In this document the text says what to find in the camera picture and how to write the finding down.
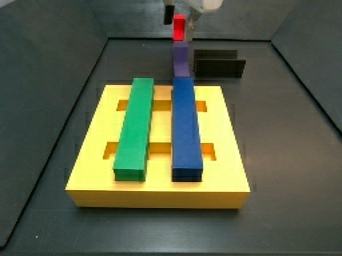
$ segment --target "yellow block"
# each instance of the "yellow block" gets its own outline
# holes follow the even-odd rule
[[[131,86],[107,85],[65,191],[80,207],[238,209],[250,194],[219,86],[196,86],[203,181],[171,179],[171,90],[155,86],[146,182],[115,181],[112,163]]]

